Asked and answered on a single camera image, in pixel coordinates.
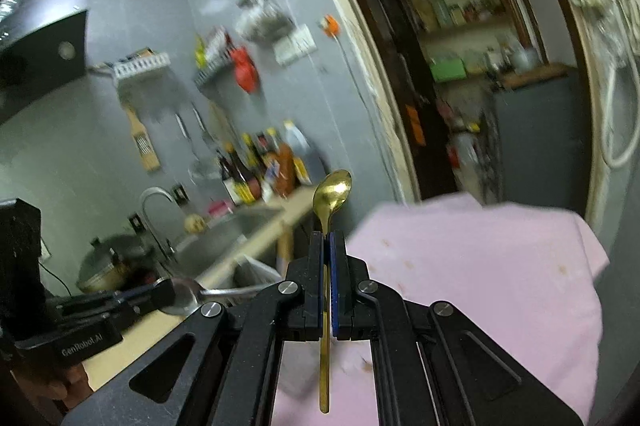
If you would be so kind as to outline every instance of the screw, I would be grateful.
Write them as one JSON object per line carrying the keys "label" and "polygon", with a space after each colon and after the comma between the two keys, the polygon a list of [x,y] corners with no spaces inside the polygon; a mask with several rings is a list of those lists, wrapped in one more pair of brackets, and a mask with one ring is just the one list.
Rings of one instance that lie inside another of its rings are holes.
{"label": "screw", "polygon": [[433,306],[433,311],[438,316],[447,317],[453,314],[453,307],[449,305],[446,301],[438,301],[438,303],[436,303]]}
{"label": "screw", "polygon": [[364,294],[373,294],[378,290],[378,284],[373,280],[363,280],[358,283],[358,290]]}
{"label": "screw", "polygon": [[216,317],[222,312],[222,305],[217,301],[213,303],[205,303],[200,307],[200,314],[204,317]]}
{"label": "screw", "polygon": [[298,284],[294,281],[284,281],[278,285],[280,294],[293,294],[298,290]]}

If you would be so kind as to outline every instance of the red plastic bag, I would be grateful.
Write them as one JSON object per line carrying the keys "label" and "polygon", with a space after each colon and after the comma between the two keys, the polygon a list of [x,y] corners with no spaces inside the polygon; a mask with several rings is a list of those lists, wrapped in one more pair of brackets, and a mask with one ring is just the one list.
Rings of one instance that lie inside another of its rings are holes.
{"label": "red plastic bag", "polygon": [[236,64],[236,83],[245,92],[254,92],[258,88],[258,71],[246,48],[244,46],[235,48],[229,54]]}

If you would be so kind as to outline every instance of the sink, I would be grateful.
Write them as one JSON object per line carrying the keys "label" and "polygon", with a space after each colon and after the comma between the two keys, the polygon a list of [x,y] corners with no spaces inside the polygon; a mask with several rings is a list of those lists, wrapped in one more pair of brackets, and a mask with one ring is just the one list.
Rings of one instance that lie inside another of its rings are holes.
{"label": "sink", "polygon": [[281,210],[244,207],[217,219],[201,234],[192,234],[175,246],[174,274],[197,278],[237,246],[249,240]]}

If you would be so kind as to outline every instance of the green box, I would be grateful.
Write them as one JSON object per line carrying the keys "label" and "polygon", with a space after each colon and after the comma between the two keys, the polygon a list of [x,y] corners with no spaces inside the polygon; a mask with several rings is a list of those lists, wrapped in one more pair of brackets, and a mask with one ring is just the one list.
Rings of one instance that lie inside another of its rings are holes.
{"label": "green box", "polygon": [[465,63],[462,59],[447,59],[436,64],[430,64],[431,75],[435,82],[466,78]]}

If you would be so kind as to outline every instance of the door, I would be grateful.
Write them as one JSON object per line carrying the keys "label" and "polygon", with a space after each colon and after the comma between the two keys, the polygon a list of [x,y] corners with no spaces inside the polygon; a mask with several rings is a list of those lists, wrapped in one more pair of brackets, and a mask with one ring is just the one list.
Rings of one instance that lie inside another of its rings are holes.
{"label": "door", "polygon": [[422,199],[456,191],[447,156],[448,128],[436,109],[431,70],[402,0],[365,0],[380,35],[378,50],[414,159]]}

